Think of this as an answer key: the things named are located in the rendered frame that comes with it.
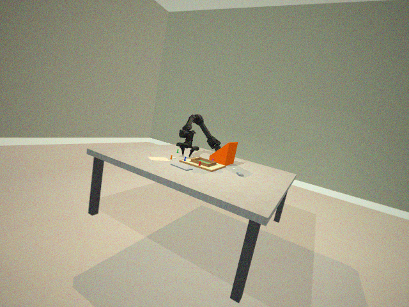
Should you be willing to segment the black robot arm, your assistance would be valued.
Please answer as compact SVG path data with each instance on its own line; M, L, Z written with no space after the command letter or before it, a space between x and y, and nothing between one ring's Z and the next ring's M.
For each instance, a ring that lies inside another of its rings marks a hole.
M186 125L183 126L183 128L182 128L183 130L180 130L179 137L193 139L195 131L194 130L189 131L192 128L192 122L196 123L196 125L200 126L201 130L204 132L205 136L208 139L207 143L209 144L209 146L212 149L215 149L215 151L217 151L217 150L219 150L221 148L220 147L220 144L221 144L220 141L217 140L215 137L213 137L210 134L209 130L206 128L206 126L204 124L203 117L200 114L192 114L189 117ZM188 141L186 139L186 141L183 143L183 147L188 148L188 147L191 147L191 146L192 146L191 141Z

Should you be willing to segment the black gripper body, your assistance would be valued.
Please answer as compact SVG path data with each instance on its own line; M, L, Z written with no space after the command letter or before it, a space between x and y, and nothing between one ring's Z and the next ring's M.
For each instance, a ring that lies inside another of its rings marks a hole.
M188 141L191 141L191 143L193 142L193 139L189 139L189 138L186 138L186 139L187 139ZM186 141L186 139L185 139L185 141ZM183 147L183 143L177 143L176 146ZM198 146L192 146L192 147L189 147L189 148L191 148L191 150L196 150L196 151L199 150L199 147L198 147Z

